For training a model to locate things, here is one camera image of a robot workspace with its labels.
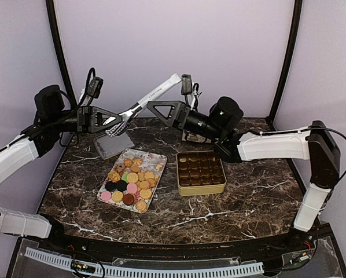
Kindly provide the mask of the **round yellow biscuit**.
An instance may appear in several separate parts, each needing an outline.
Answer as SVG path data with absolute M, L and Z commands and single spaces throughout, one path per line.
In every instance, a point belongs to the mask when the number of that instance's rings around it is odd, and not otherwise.
M 124 197 L 124 194 L 123 192 L 120 192 L 120 191 L 114 191 L 111 196 L 112 200 L 115 203 L 120 203 L 123 200 L 123 197 Z

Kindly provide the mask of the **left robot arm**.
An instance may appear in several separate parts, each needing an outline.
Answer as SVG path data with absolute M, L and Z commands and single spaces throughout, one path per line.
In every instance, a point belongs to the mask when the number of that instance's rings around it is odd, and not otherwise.
M 122 121 L 119 115 L 91 105 L 99 97 L 101 87 L 101 81 L 92 81 L 85 87 L 79 103 L 71 109 L 65 109 L 65 93 L 58 85 L 50 85 L 35 96 L 33 124 L 0 150 L 0 193 L 1 187 L 15 178 L 19 181 L 12 185 L 14 192 L 19 191 L 20 182 L 28 181 L 31 185 L 35 180 L 44 182 L 50 171 L 42 171 L 33 163 L 50 152 L 63 133 L 96 133 Z M 53 220 L 36 214 L 31 208 L 0 205 L 1 234 L 46 239 L 56 252 L 65 252 L 69 239 L 52 229 Z

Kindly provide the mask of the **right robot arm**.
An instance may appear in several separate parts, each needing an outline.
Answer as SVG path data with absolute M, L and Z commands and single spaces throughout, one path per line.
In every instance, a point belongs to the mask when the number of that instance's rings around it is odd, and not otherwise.
M 310 161 L 310 184 L 293 223 L 294 230 L 283 239 L 288 251 L 305 242 L 327 196 L 340 180 L 340 150 L 323 122 L 287 131 L 247 131 L 235 127 L 244 113 L 230 97 L 221 97 L 209 115 L 192 110 L 182 101 L 150 101 L 147 108 L 167 126 L 187 130 L 212 141 L 214 151 L 227 163 L 260 159 L 303 159 Z

